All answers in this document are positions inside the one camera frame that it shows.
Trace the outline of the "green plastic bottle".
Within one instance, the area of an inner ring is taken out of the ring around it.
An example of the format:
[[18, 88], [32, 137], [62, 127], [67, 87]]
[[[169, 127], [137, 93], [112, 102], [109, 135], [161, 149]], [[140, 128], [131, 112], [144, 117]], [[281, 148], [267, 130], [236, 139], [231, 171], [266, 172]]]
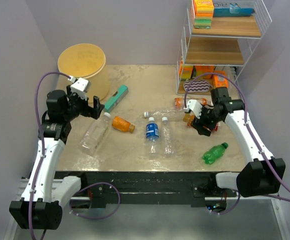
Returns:
[[213, 146], [211, 149], [203, 154], [202, 160], [205, 164], [212, 165], [215, 161], [220, 159], [225, 154], [228, 146], [229, 145], [226, 142]]

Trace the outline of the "red label red cap bottle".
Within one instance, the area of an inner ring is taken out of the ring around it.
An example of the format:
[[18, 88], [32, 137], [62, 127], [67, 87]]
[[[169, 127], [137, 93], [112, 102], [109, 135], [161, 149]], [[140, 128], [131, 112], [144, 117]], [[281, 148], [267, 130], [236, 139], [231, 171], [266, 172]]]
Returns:
[[215, 127], [211, 130], [211, 132], [212, 133], [215, 133], [215, 132], [217, 132], [218, 131], [218, 129], [220, 128], [220, 126], [221, 126], [221, 123], [220, 122], [218, 122], [216, 125], [215, 125]]

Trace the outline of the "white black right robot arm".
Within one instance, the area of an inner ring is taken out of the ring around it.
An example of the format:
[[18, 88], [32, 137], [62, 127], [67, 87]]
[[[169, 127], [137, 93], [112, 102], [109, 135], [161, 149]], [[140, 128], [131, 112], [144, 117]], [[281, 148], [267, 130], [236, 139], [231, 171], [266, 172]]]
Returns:
[[239, 192], [243, 197], [278, 193], [286, 164], [275, 158], [257, 134], [241, 99], [232, 99], [226, 87], [211, 91], [212, 106], [207, 107], [198, 100], [189, 100], [184, 111], [193, 113], [191, 126], [199, 135], [210, 136], [219, 122], [224, 122], [236, 137], [243, 152], [246, 166], [241, 172], [219, 172], [215, 180], [208, 183], [208, 192], [215, 197], [226, 189]]

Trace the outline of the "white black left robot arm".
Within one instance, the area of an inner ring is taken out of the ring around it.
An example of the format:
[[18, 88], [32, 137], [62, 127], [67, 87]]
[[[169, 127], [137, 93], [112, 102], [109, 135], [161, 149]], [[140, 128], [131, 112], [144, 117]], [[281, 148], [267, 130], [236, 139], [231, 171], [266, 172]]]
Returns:
[[38, 147], [33, 169], [19, 200], [10, 203], [9, 212], [22, 229], [56, 230], [64, 206], [76, 194], [84, 196], [89, 184], [80, 176], [56, 179], [56, 168], [71, 132], [71, 121], [78, 116], [98, 119], [104, 105], [97, 96], [93, 105], [71, 90], [47, 94], [47, 110], [38, 120]]

